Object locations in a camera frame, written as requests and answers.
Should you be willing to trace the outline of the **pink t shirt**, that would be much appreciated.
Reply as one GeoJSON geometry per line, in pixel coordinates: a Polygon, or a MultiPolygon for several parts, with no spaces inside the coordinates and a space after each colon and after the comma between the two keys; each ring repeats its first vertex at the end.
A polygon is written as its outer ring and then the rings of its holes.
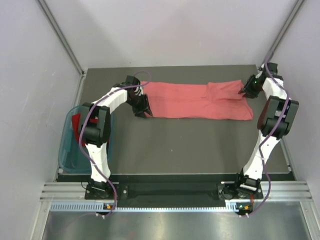
{"type": "Polygon", "coordinates": [[[250,121],[253,110],[239,91],[240,80],[207,84],[150,82],[143,87],[153,117],[250,121]]]}

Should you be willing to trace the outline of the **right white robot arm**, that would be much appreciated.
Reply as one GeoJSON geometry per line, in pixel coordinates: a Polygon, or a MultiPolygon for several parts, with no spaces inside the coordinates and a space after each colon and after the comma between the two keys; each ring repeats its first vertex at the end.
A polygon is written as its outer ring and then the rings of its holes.
{"type": "Polygon", "coordinates": [[[276,63],[264,63],[258,74],[251,75],[239,91],[251,99],[261,92],[265,94],[266,103],[257,122],[257,142],[233,185],[233,192],[239,198],[258,191],[266,163],[279,141],[290,132],[299,108],[299,102],[292,100],[285,90],[276,63]]]}

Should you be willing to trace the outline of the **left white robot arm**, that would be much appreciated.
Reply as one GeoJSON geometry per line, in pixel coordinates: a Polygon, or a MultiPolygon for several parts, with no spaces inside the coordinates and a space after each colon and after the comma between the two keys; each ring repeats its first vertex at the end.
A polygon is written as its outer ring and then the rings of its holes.
{"type": "Polygon", "coordinates": [[[81,106],[78,123],[78,144],[91,165],[89,187],[95,189],[102,198],[109,198],[114,191],[110,182],[111,171],[108,165],[108,147],[112,133],[112,113],[122,104],[132,107],[135,117],[146,118],[153,113],[148,96],[136,75],[128,75],[124,82],[115,84],[109,92],[96,101],[85,102],[81,106]]]}

